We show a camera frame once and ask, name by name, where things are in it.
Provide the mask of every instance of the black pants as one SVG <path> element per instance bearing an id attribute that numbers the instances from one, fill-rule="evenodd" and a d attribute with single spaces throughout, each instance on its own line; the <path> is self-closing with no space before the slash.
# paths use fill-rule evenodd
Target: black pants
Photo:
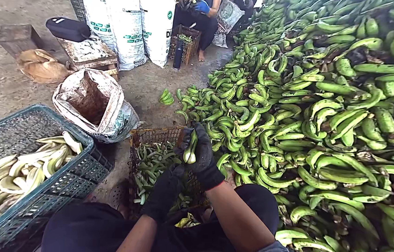
<path id="1" fill-rule="evenodd" d="M 255 184 L 236 193 L 273 233 L 278 228 L 278 206 L 273 194 Z M 42 252 L 115 252 L 135 225 L 104 203 L 73 204 L 48 222 Z M 234 251 L 214 212 L 210 221 L 190 228 L 159 225 L 152 251 Z"/>
<path id="2" fill-rule="evenodd" d="M 175 7 L 174 24 L 173 27 L 178 25 L 191 26 L 196 23 L 193 29 L 200 31 L 199 49 L 205 50 L 213 41 L 214 33 L 217 31 L 217 18 L 208 17 L 204 14 L 196 14 L 195 16 L 188 11 L 183 11 L 180 5 Z"/>

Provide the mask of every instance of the black work glove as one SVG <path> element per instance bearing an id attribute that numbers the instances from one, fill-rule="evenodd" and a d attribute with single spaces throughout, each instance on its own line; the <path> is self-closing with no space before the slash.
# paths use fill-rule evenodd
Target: black work glove
<path id="1" fill-rule="evenodd" d="M 158 224 L 166 221 L 167 213 L 177 200 L 183 187 L 180 178 L 184 174 L 182 165 L 172 164 L 155 182 L 152 193 L 147 198 L 141 214 L 146 214 Z"/>
<path id="2" fill-rule="evenodd" d="M 224 180 L 225 176 L 217 169 L 216 162 L 213 157 L 213 149 L 211 146 L 211 140 L 206 133 L 205 127 L 200 123 L 194 124 L 194 129 L 197 133 L 197 146 L 194 154 L 196 155 L 196 161 L 193 164 L 184 164 L 186 168 L 191 169 L 193 174 L 197 177 L 200 183 L 200 187 L 204 191 L 208 191 L 218 185 Z M 174 152 L 183 159 L 183 152 L 189 146 L 191 140 L 191 132 L 193 129 L 184 128 L 185 135 L 183 141 L 179 147 L 174 149 Z"/>

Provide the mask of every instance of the white sack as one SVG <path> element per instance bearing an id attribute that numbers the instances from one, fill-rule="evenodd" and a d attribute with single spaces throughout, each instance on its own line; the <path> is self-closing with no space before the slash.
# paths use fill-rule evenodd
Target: white sack
<path id="1" fill-rule="evenodd" d="M 90 29 L 115 52 L 115 42 L 111 31 L 110 16 L 105 0 L 83 0 L 86 23 Z"/>
<path id="2" fill-rule="evenodd" d="M 131 70 L 146 62 L 139 0 L 106 0 L 118 53 L 119 70 Z"/>
<path id="3" fill-rule="evenodd" d="M 140 6 L 145 53 L 163 68 L 171 45 L 175 0 L 140 0 Z"/>

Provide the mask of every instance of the plastic crate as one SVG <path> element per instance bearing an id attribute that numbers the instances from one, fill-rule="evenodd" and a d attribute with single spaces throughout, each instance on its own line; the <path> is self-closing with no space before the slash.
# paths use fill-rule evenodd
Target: plastic crate
<path id="1" fill-rule="evenodd" d="M 171 47 L 169 49 L 169 56 L 171 59 L 175 58 L 175 48 L 177 47 L 178 41 L 180 40 L 178 38 L 179 34 L 191 36 L 191 39 L 193 40 L 192 43 L 183 41 L 183 55 L 181 56 L 181 61 L 187 65 L 189 64 L 189 60 L 191 59 L 192 55 L 197 53 L 201 32 L 183 25 L 178 25 L 175 27 L 172 31 Z"/>
<path id="2" fill-rule="evenodd" d="M 171 143 L 180 144 L 183 140 L 184 135 L 183 128 L 184 126 L 175 126 L 161 129 L 133 129 L 130 131 L 130 134 L 132 135 L 132 138 L 130 139 L 130 160 L 132 165 L 129 172 L 129 209 L 130 217 L 132 219 L 136 219 L 138 217 L 139 211 L 142 207 L 140 204 L 133 203 L 133 199 L 135 198 L 135 194 L 138 188 L 134 178 L 134 175 L 137 172 L 138 163 L 136 148 L 141 143 L 149 144 L 169 141 Z M 189 177 L 189 193 L 192 195 L 193 198 L 193 201 L 189 204 L 189 207 L 208 205 L 209 201 L 205 197 L 205 194 L 201 191 L 200 185 L 197 182 L 195 176 L 192 175 L 191 172 L 189 172 Z"/>
<path id="3" fill-rule="evenodd" d="M 70 0 L 73 6 L 74 12 L 76 13 L 77 19 L 81 22 L 86 23 L 85 7 L 83 0 Z"/>
<path id="4" fill-rule="evenodd" d="M 0 157 L 33 152 L 43 145 L 37 139 L 64 130 L 82 143 L 83 152 L 0 217 L 0 251 L 33 251 L 49 218 L 66 204 L 82 202 L 113 169 L 90 136 L 44 105 L 0 120 Z"/>

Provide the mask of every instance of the dirt floor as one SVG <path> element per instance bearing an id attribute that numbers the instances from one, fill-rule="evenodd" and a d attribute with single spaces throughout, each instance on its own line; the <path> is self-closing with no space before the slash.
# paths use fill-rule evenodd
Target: dirt floor
<path id="1" fill-rule="evenodd" d="M 43 49 L 65 62 L 67 56 L 45 27 L 45 21 L 56 16 L 76 18 L 69 0 L 0 0 L 0 25 L 31 24 L 45 43 Z M 177 88 L 184 89 L 192 84 L 204 87 L 206 75 L 223 66 L 231 57 L 231 51 L 211 45 L 206 50 L 206 57 L 206 61 L 202 63 L 195 56 L 180 71 L 173 70 L 172 61 L 169 60 L 164 69 L 148 61 L 131 71 L 119 73 L 119 84 L 124 90 L 125 99 L 144 122 L 141 127 L 159 128 L 184 124 L 183 117 L 174 113 L 181 108 L 180 103 L 176 101 L 171 106 L 164 106 L 158 102 L 158 96 L 164 88 L 175 92 Z M 29 80 L 16 68 L 14 59 L 0 46 L 0 119 L 36 103 L 54 108 L 51 97 L 55 88 L 54 84 L 37 84 Z M 111 187 L 128 174 L 129 139 L 104 146 L 102 151 L 110 156 L 114 153 L 115 169 L 90 195 L 88 200 L 91 201 L 106 202 Z"/>

